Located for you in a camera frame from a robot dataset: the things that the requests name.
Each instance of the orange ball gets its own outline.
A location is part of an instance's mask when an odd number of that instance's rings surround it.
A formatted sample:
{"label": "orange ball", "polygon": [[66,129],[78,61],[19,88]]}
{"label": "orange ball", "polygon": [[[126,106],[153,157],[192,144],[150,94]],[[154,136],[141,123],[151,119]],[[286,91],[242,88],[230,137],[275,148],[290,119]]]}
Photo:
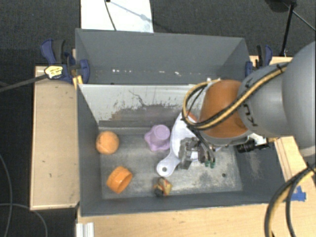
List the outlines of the orange ball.
{"label": "orange ball", "polygon": [[111,155],[119,148],[119,138],[111,131],[101,132],[98,135],[95,147],[100,153]]}

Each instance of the white bracket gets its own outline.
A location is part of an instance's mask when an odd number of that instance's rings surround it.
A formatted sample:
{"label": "white bracket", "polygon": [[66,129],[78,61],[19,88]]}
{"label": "white bracket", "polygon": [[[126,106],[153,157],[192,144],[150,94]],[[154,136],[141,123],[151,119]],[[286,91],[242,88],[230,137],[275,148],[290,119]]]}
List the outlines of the white bracket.
{"label": "white bracket", "polygon": [[94,224],[76,223],[76,237],[94,237]]}

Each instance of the dark floor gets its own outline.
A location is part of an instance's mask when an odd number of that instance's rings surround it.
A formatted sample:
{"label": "dark floor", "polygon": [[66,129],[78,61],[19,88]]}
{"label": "dark floor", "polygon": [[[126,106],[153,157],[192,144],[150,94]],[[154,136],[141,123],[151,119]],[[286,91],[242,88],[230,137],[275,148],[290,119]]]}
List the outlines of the dark floor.
{"label": "dark floor", "polygon": [[[151,0],[154,31],[244,37],[250,54],[257,44],[268,44],[279,54],[287,20],[280,0]],[[296,12],[315,27],[316,0],[298,0]],[[45,60],[39,45],[47,39],[65,39],[75,46],[80,27],[80,0],[0,0],[0,81],[15,83],[33,76],[36,63]],[[315,40],[315,32],[293,16],[287,54],[293,55]],[[32,86],[0,93],[0,154],[13,184],[13,201],[28,205],[32,141]],[[8,184],[0,165],[0,203],[9,201]],[[8,208],[0,207],[0,236]],[[75,211],[41,213],[50,237],[74,236]],[[8,236],[44,236],[39,219],[14,209]]]}

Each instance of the small toy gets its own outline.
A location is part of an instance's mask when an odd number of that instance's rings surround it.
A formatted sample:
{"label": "small toy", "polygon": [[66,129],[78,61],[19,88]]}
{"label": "small toy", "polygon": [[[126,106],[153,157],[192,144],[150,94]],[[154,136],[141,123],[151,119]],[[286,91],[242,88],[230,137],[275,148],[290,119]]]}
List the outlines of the small toy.
{"label": "small toy", "polygon": [[111,131],[101,132],[95,142],[96,149],[105,155],[111,155],[119,148],[119,138]]}
{"label": "small toy", "polygon": [[108,180],[107,186],[117,194],[120,194],[129,185],[133,174],[122,166],[117,167],[112,171]]}
{"label": "small toy", "polygon": [[157,197],[163,197],[170,194],[172,184],[164,177],[160,177],[156,185],[154,185],[154,192]]}

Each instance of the purple plastic object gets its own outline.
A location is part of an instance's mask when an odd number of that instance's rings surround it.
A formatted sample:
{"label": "purple plastic object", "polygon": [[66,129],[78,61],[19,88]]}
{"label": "purple plastic object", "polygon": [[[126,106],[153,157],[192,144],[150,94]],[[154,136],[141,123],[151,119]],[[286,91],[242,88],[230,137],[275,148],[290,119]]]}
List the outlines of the purple plastic object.
{"label": "purple plastic object", "polygon": [[145,134],[145,141],[148,143],[151,151],[167,150],[170,148],[170,130],[163,124],[154,125],[152,129]]}

